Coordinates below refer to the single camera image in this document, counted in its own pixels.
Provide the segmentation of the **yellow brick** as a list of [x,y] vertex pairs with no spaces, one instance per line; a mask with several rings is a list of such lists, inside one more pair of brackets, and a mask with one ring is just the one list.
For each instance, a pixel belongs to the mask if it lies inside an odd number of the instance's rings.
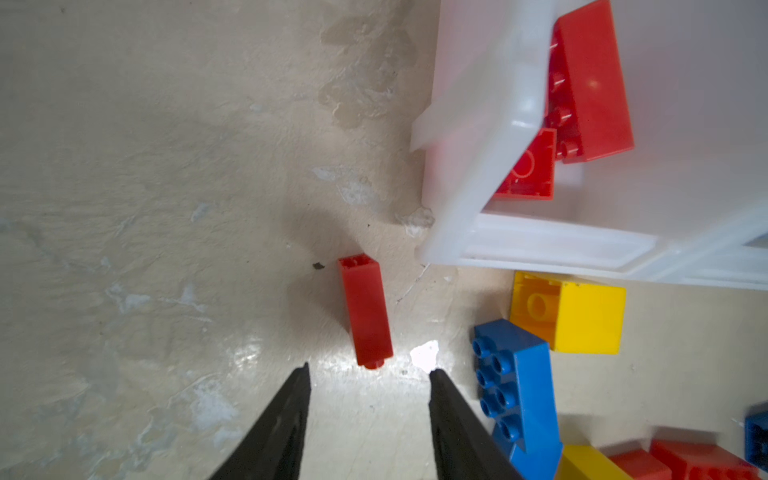
[[555,479],[632,480],[632,477],[592,446],[566,445]]
[[560,353],[617,355],[627,292],[575,277],[518,271],[510,321]]

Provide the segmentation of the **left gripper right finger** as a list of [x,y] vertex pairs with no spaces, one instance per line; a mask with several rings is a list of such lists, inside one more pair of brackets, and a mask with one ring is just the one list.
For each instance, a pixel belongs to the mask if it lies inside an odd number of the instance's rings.
[[429,412],[437,478],[522,479],[494,444],[448,374],[429,374]]

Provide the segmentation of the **small red brick top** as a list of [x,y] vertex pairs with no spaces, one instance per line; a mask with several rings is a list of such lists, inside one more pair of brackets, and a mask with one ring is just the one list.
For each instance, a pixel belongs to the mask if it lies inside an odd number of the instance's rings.
[[379,263],[362,253],[338,260],[357,363],[381,368],[393,356]]

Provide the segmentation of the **red long diagonal brick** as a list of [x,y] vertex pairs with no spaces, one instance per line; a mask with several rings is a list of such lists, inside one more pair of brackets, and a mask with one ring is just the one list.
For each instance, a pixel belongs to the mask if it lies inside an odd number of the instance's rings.
[[635,147],[611,3],[594,1],[554,24],[545,126],[556,158],[585,163]]

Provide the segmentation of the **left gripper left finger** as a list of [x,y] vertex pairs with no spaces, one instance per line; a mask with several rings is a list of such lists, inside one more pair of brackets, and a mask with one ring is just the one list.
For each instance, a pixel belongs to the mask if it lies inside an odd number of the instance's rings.
[[311,396],[310,367],[294,369],[213,479],[297,479]]

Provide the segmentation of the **yellow brick top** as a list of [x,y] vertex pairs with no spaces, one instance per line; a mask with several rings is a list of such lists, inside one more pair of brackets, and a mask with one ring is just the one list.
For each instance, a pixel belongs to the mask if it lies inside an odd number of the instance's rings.
[[617,355],[627,292],[575,277],[518,271],[510,321],[560,353]]

